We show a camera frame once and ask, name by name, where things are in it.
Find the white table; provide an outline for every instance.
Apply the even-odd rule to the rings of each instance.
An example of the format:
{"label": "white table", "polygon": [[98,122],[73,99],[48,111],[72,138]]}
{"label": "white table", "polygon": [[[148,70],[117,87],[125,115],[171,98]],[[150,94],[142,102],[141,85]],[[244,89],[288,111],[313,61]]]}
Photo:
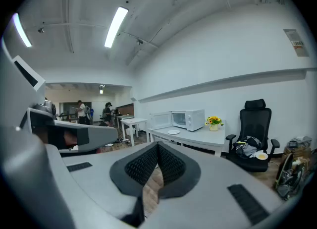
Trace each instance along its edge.
{"label": "white table", "polygon": [[120,115],[120,116],[117,116],[118,129],[120,129],[119,119],[123,120],[123,119],[131,119],[131,118],[134,118],[134,115]]}
{"label": "white table", "polygon": [[[180,133],[176,135],[168,134],[169,130],[176,129]],[[167,140],[174,140],[183,146],[183,144],[200,147],[207,150],[214,151],[214,155],[220,157],[221,150],[225,142],[225,125],[219,126],[218,131],[210,131],[209,126],[204,126],[196,131],[188,131],[179,127],[167,127],[161,129],[149,129],[151,141],[153,142],[153,135],[165,138]]]}
{"label": "white table", "polygon": [[149,142],[149,133],[148,129],[146,128],[147,124],[147,119],[143,118],[131,118],[131,119],[122,119],[121,124],[122,124],[122,132],[123,132],[123,139],[125,139],[125,131],[124,131],[124,125],[128,125],[130,128],[130,135],[131,135],[131,145],[134,146],[134,139],[133,139],[133,129],[132,125],[135,125],[135,130],[136,130],[136,135],[139,137],[139,124],[145,122],[145,131],[147,134],[147,142]]}

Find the chair seat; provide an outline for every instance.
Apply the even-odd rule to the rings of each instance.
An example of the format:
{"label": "chair seat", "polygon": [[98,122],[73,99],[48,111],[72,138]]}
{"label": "chair seat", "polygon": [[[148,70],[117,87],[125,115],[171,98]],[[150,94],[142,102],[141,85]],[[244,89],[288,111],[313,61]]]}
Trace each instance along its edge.
{"label": "chair seat", "polygon": [[268,159],[242,159],[238,156],[238,154],[236,154],[235,148],[229,152],[226,158],[248,172],[265,172],[268,167]]}

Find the ceiling light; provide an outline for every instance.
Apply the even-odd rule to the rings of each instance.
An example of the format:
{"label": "ceiling light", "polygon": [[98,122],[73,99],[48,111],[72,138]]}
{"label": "ceiling light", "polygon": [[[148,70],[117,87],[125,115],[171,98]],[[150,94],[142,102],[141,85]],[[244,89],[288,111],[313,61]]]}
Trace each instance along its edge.
{"label": "ceiling light", "polygon": [[26,34],[22,28],[21,22],[20,22],[20,18],[19,18],[19,14],[15,13],[13,15],[13,22],[15,25],[16,30],[18,31],[18,33],[20,34],[21,39],[23,40],[24,44],[29,48],[31,47],[31,43],[28,39],[28,37],[26,37]]}
{"label": "ceiling light", "polygon": [[114,38],[119,30],[119,27],[125,17],[125,15],[128,13],[128,10],[122,7],[119,7],[117,12],[114,15],[114,18],[111,22],[108,34],[107,34],[107,38],[106,38],[106,42],[105,42],[105,47],[107,48],[111,48],[112,47],[112,43],[114,41]]}

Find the white microwave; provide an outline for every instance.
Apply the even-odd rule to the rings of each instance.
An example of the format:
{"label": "white microwave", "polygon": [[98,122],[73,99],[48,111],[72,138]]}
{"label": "white microwave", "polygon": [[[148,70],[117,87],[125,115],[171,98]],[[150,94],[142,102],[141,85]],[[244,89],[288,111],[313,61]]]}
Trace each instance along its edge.
{"label": "white microwave", "polygon": [[205,110],[168,111],[150,114],[150,128],[180,127],[195,131],[205,125]]}

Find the white plate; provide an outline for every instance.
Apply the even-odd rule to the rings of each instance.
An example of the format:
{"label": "white plate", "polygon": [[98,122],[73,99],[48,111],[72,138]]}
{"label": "white plate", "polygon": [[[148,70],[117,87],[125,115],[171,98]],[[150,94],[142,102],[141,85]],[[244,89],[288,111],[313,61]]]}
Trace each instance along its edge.
{"label": "white plate", "polygon": [[176,135],[176,134],[180,133],[180,131],[176,130],[176,129],[172,129],[172,130],[169,130],[167,133],[170,135]]}
{"label": "white plate", "polygon": [[[260,158],[259,158],[259,155],[264,155],[265,158],[264,158],[264,159],[260,159]],[[268,158],[268,155],[267,155],[266,153],[264,153],[264,152],[259,152],[259,153],[256,154],[256,157],[257,157],[259,160],[266,160],[266,159]]]}

